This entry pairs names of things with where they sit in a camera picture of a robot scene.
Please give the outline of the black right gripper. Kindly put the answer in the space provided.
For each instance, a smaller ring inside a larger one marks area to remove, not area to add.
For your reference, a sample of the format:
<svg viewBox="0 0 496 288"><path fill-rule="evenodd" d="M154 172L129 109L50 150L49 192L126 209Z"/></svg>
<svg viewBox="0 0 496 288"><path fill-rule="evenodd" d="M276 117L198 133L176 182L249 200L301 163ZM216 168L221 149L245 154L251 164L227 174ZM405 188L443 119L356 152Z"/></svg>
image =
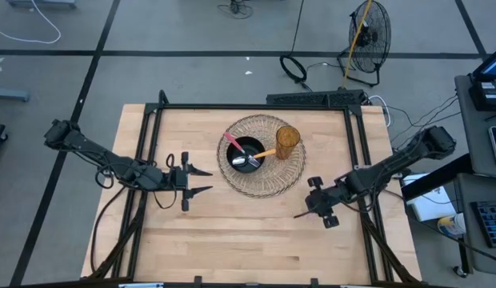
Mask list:
<svg viewBox="0 0 496 288"><path fill-rule="evenodd" d="M346 202L350 197L347 185L343 181L337 181L335 186L322 188L321 177L312 177L307 180L312 191L305 198L308 211L293 216L301 218L308 214L319 216L325 228L333 228L339 225L338 217L334 215L333 207L341 202Z"/></svg>

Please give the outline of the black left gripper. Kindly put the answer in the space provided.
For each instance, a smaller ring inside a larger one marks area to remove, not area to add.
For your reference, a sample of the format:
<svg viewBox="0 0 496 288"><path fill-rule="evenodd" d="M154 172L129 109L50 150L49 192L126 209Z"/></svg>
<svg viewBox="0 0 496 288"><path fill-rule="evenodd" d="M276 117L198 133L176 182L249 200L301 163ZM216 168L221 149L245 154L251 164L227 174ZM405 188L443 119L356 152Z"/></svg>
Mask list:
<svg viewBox="0 0 496 288"><path fill-rule="evenodd" d="M194 167L192 164L188 165L189 153L182 152L181 154L181 165L174 165L174 155L169 154L166 159L166 165L170 169L168 173L163 177L164 181L162 184L164 191L173 191L174 192L174 200L168 206L164 206L158 200L158 196L155 192L153 192L154 200L157 205L162 210L167 210L171 208L177 199L177 192L182 192L182 200L181 200L181 209L182 211L188 211L190 209L189 199L193 198L196 194L199 194L205 190L211 189L212 186L203 186L189 189L189 176L188 174L196 175L196 176L212 176L212 173L206 172L204 170L200 170Z"/></svg>

